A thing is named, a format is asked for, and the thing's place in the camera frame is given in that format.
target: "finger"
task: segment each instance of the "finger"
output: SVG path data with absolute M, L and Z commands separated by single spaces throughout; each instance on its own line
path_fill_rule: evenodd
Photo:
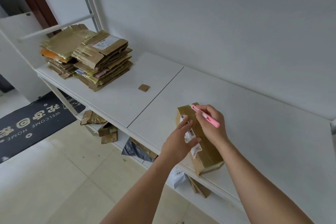
M 193 139 L 191 139 L 190 142 L 187 143 L 188 147 L 191 149 L 193 148 L 194 146 L 196 146 L 202 139 L 199 138 L 199 137 L 195 137 Z
M 186 115 L 186 116 L 184 117 L 184 119 L 180 122 L 180 124 L 177 125 L 176 129 L 180 129 L 180 128 L 182 128 L 184 125 L 186 125 L 187 122 L 188 122 L 188 119 L 189 119 L 189 117 L 188 117 L 188 115 Z
M 196 107 L 211 116 L 218 112 L 212 105 L 197 105 Z
M 194 123 L 193 120 L 190 120 L 190 122 L 184 125 L 180 130 L 183 133 L 187 133 L 187 131 L 192 127 L 193 123 Z
M 202 127 L 205 126 L 208 122 L 206 119 L 204 119 L 201 111 L 196 112 L 196 118 Z

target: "person's right arm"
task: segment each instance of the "person's right arm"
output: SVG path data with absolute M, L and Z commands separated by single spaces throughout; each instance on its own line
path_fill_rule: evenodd
M 204 134 L 223 157 L 241 203 L 252 224 L 312 224 L 308 216 L 262 175 L 229 141 L 224 116 L 211 105 L 198 105 L 220 123 L 219 128 L 196 113 Z

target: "doormat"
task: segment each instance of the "doormat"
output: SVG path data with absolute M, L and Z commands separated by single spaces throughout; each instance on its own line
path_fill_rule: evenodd
M 77 100 L 62 94 L 78 113 L 85 109 Z M 75 120 L 76 117 L 53 92 L 6 115 L 0 119 L 0 163 Z

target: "person's left arm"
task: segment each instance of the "person's left arm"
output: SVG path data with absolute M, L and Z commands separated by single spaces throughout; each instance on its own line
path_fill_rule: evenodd
M 151 167 L 120 199 L 100 224 L 152 223 L 170 171 L 201 140 L 194 138 L 189 143 L 184 141 L 185 133 L 193 124 L 192 120 L 189 123 L 187 121 L 188 117 L 186 116 L 167 138 L 162 146 L 161 154 Z

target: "white tabletop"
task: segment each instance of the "white tabletop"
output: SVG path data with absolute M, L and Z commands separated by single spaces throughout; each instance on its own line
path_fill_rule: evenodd
M 183 68 L 148 52 L 130 54 L 134 63 L 131 70 L 97 92 L 77 78 L 62 79 L 47 64 L 36 71 L 89 109 L 99 110 L 127 127 Z M 138 90 L 141 84 L 149 85 L 150 89 L 147 92 Z
M 157 147 L 175 128 L 177 107 L 211 104 L 225 115 L 241 153 L 316 223 L 336 218 L 336 162 L 328 120 L 184 67 L 129 126 Z M 189 158 L 182 162 L 193 168 Z M 238 198 L 226 167 L 203 175 Z

